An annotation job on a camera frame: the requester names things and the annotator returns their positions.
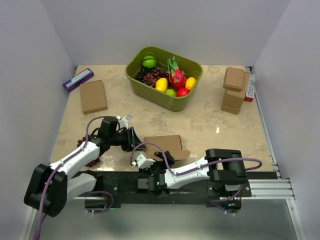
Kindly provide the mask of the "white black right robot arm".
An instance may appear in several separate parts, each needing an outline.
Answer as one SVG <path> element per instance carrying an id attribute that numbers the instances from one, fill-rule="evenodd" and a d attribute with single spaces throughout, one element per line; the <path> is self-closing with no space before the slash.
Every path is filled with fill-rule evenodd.
<path id="1" fill-rule="evenodd" d="M 241 186 L 248 183 L 244 159 L 238 150 L 208 149 L 205 156 L 194 163 L 172 168 L 175 160 L 169 151 L 157 151 L 155 155 L 162 159 L 157 161 L 145 153 L 138 154 L 132 165 L 149 174 L 151 191 L 161 188 L 177 190 L 188 184 L 209 180 L 222 185 L 223 192 L 230 197 L 235 196 Z"/>

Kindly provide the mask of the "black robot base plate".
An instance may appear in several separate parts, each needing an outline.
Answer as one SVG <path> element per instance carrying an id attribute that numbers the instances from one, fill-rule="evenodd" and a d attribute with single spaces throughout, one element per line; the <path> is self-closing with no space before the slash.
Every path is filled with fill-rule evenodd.
<path id="1" fill-rule="evenodd" d="M 164 173 L 163 170 L 157 173 L 88 170 L 87 174 L 96 178 L 96 184 L 92 191 L 82 194 L 84 207 L 88 211 L 120 208 L 125 204 L 212 207 L 211 202 L 214 202 L 224 210 L 237 213 L 242 207 L 242 198 L 252 195 L 248 183 L 237 192 L 228 191 L 223 184 L 206 179 L 188 183 L 179 189 L 168 189 Z"/>

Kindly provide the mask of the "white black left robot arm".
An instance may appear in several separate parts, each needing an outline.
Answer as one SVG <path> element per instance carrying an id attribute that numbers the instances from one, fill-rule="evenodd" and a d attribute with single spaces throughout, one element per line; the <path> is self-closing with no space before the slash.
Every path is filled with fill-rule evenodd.
<path id="1" fill-rule="evenodd" d="M 49 165 L 39 164 L 33 170 L 23 202 L 50 217 L 57 216 L 67 201 L 86 192 L 99 196 L 104 184 L 90 174 L 76 174 L 87 164 L 101 157 L 111 146 L 125 152 L 144 150 L 133 127 L 130 114 L 102 116 L 100 127 L 87 128 L 83 142 L 62 159 Z"/>

